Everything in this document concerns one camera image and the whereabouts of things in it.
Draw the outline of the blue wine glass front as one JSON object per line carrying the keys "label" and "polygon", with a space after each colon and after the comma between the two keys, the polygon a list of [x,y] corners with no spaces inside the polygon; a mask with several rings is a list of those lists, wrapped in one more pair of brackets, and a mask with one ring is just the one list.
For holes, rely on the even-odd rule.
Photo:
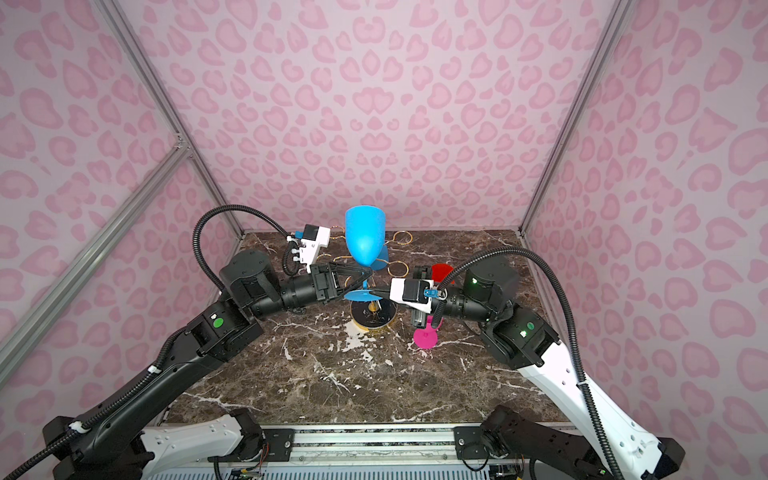
{"label": "blue wine glass front", "polygon": [[385,229],[386,214],[378,207],[360,205],[346,211],[345,242],[358,265],[371,268],[385,245]]}

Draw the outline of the blue wine glass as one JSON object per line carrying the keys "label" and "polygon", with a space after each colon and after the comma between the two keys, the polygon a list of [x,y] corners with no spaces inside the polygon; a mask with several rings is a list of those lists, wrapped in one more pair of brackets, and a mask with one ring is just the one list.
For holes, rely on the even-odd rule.
{"label": "blue wine glass", "polygon": [[346,211],[345,242],[358,265],[371,268],[385,245],[385,229],[386,214],[378,207],[360,205]]}
{"label": "blue wine glass", "polygon": [[381,249],[381,251],[378,253],[376,260],[372,263],[371,268],[374,271],[380,271],[387,269],[389,266],[389,250],[386,245],[384,245]]}

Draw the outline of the magenta wine glass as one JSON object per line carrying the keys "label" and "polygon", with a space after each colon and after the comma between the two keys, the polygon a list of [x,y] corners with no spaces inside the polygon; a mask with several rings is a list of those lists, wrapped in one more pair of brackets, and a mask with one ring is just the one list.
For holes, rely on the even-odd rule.
{"label": "magenta wine glass", "polygon": [[442,322],[436,323],[432,316],[428,316],[424,328],[416,328],[413,332],[412,340],[414,344],[422,350],[430,350],[437,346],[439,341],[439,330]]}

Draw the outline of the red wine glass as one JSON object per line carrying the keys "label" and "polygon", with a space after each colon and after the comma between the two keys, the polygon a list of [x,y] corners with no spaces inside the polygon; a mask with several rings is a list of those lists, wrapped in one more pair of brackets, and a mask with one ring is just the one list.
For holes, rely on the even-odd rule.
{"label": "red wine glass", "polygon": [[436,263],[430,267],[431,280],[435,285],[440,284],[445,278],[454,270],[454,268],[446,263]]}

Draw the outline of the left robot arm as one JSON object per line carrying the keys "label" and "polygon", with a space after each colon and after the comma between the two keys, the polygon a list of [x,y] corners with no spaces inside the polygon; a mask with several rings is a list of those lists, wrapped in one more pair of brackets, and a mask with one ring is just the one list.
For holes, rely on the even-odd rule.
{"label": "left robot arm", "polygon": [[160,459],[145,429],[184,391],[235,358],[263,332],[259,319],[328,303],[373,274],[356,263],[320,263],[280,281],[262,250],[236,254],[220,272],[223,296],[163,343],[156,359],[125,386],[77,417],[43,429],[46,446],[9,473],[18,479],[50,456],[57,479],[140,479]]}

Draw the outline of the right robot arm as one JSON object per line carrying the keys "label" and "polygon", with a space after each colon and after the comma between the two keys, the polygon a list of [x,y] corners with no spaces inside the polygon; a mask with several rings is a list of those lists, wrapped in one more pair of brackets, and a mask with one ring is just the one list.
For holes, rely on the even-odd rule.
{"label": "right robot arm", "polygon": [[[566,320],[566,340],[535,311],[516,302],[519,275],[507,262],[509,256],[526,258],[545,274]],[[498,406],[480,426],[488,456],[521,455],[531,465],[541,462],[573,479],[665,479],[682,467],[685,450],[676,440],[643,428],[587,375],[565,291],[534,252],[490,249],[454,268],[441,282],[395,278],[387,287],[372,288],[370,295],[408,307],[418,328],[444,317],[477,322],[491,356],[533,383],[576,429],[573,434],[561,432]]]}

